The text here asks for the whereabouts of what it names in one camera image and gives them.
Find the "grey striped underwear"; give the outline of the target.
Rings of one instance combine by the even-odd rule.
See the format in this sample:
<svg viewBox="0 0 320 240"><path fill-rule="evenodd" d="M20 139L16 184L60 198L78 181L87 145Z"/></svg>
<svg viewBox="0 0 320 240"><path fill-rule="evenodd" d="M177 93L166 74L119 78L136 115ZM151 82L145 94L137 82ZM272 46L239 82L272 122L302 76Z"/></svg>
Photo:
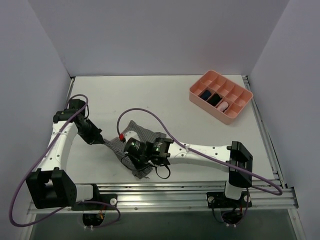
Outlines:
<svg viewBox="0 0 320 240"><path fill-rule="evenodd" d="M104 145L111 149L118 160L121 162L121 156L123 153L129 153L140 160L148 163L148 151L147 147L150 143L153 143L157 138L166 138L167 135L163 132L154 132L147 128L138 125L135 121L131 120L122 134L135 133L133 140L126 137L126 142L122 142L118 137L114 137L111 140L104 139ZM132 175L139 180L147 178L153 171L153 168L146 169L144 171L132 171Z"/></svg>

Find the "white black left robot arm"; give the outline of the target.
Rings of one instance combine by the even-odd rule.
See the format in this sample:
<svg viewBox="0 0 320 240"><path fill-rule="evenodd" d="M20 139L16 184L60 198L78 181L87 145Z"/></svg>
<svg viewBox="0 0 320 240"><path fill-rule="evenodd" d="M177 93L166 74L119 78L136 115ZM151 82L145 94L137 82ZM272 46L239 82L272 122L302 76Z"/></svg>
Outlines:
<svg viewBox="0 0 320 240"><path fill-rule="evenodd" d="M89 145L104 143L101 129L88 118L88 102L70 99L64 110L53 116L48 151L26 178L26 184L37 209L73 207L81 202L90 210L100 206L96 184L75 184L66 173L67 161L76 136Z"/></svg>

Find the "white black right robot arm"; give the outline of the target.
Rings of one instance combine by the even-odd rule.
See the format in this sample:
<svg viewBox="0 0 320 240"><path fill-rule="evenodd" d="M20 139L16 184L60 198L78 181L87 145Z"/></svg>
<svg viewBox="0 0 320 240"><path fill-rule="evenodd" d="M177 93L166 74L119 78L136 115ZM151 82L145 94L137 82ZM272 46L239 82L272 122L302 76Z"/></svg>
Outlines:
<svg viewBox="0 0 320 240"><path fill-rule="evenodd" d="M134 131L121 134L119 138L125 142L124 153L137 170L189 164L228 173L222 193L223 203L227 206L238 203L242 191L252 187L253 156L239 141L233 141L231 145L203 146L157 137L143 142Z"/></svg>

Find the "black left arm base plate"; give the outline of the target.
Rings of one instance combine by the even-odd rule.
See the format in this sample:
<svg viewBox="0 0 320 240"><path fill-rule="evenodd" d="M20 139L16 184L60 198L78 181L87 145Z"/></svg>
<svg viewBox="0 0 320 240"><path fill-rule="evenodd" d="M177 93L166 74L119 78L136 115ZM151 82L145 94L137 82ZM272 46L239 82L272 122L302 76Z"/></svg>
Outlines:
<svg viewBox="0 0 320 240"><path fill-rule="evenodd" d="M85 200L84 203L76 203L71 207L72 211L100 211L114 210L117 206L118 195L115 193L99 194L90 200Z"/></svg>

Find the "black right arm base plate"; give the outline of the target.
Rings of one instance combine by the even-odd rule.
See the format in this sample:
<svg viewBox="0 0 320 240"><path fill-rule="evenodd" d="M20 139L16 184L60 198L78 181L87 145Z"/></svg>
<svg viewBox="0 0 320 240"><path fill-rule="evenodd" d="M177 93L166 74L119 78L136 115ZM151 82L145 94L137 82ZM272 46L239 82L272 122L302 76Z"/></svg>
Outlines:
<svg viewBox="0 0 320 240"><path fill-rule="evenodd" d="M250 194L246 191L241 193L241 197L238 200L225 197L224 193L221 191L207 192L206 198L207 206L210 209L245 208L246 206L251 208L253 205Z"/></svg>

